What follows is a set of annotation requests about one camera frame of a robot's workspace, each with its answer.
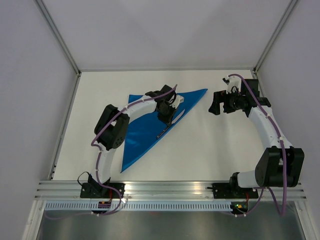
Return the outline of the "steel table knife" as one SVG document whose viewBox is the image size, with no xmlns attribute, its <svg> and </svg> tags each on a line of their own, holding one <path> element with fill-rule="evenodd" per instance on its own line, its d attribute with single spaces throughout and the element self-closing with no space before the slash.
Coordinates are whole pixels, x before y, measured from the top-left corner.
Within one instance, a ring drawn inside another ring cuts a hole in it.
<svg viewBox="0 0 320 240">
<path fill-rule="evenodd" d="M 184 115 L 185 109 L 182 110 L 171 122 L 171 126 L 166 126 L 164 130 L 156 137 L 156 139 L 160 139 L 174 124 L 178 122 L 178 120 Z"/>
</svg>

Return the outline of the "blue cloth napkin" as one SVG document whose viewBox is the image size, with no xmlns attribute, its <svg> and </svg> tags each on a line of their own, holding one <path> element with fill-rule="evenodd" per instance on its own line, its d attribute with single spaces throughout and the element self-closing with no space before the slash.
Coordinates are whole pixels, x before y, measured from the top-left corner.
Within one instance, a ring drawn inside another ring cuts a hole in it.
<svg viewBox="0 0 320 240">
<path fill-rule="evenodd" d="M 124 172 L 156 145 L 207 93 L 207 89 L 179 92 L 184 98 L 173 116 L 171 127 L 158 120 L 157 112 L 148 113 L 128 126 L 124 140 L 121 172 Z"/>
</svg>

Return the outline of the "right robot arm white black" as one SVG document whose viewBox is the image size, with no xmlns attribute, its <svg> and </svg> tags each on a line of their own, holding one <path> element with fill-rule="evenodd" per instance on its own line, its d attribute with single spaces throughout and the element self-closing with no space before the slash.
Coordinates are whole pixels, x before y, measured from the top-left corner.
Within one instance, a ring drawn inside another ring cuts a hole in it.
<svg viewBox="0 0 320 240">
<path fill-rule="evenodd" d="M 243 111 L 254 124 L 264 152 L 254 170 L 236 172 L 230 178 L 228 192 L 241 197 L 247 188 L 294 188 L 300 178 L 305 154 L 293 147 L 277 124 L 270 101 L 260 95 L 257 79 L 231 74 L 223 79 L 227 88 L 216 91 L 209 112 L 219 115 Z"/>
</svg>

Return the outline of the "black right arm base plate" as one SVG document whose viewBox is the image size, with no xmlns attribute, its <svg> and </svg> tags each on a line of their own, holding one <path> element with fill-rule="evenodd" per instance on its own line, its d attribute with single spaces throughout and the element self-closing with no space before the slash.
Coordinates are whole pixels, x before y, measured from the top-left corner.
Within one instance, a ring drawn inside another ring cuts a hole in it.
<svg viewBox="0 0 320 240">
<path fill-rule="evenodd" d="M 238 186 L 231 186 L 229 183 L 220 182 L 213 183 L 207 187 L 213 193 L 214 199 L 258 199 L 259 194 L 252 188 L 241 188 Z"/>
</svg>

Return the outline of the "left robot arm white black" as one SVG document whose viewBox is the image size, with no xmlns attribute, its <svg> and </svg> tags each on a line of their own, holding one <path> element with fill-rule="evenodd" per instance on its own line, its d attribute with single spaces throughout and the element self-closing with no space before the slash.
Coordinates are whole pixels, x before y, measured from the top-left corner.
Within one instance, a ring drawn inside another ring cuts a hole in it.
<svg viewBox="0 0 320 240">
<path fill-rule="evenodd" d="M 139 99 L 128 103 L 122 109 L 109 104 L 105 107 L 95 126 L 95 137 L 91 146 L 98 149 L 91 191 L 98 198 L 108 195 L 111 179 L 111 165 L 117 148 L 125 141 L 130 123 L 156 112 L 157 119 L 167 127 L 173 125 L 173 118 L 184 97 L 176 93 L 176 87 L 164 85 L 161 90 L 149 91 Z"/>
</svg>

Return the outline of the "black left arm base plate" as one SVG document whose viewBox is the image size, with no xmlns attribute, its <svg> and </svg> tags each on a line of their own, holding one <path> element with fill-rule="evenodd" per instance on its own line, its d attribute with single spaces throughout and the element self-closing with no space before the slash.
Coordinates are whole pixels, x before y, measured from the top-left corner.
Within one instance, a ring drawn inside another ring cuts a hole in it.
<svg viewBox="0 0 320 240">
<path fill-rule="evenodd" d="M 108 185 L 110 188 L 114 188 L 118 190 L 121 197 L 123 197 L 125 192 L 125 184 L 122 182 L 111 182 Z M 120 196 L 116 193 L 115 190 L 105 188 L 94 183 L 85 182 L 82 184 L 81 191 L 80 191 L 80 198 L 82 199 L 119 199 Z"/>
</svg>

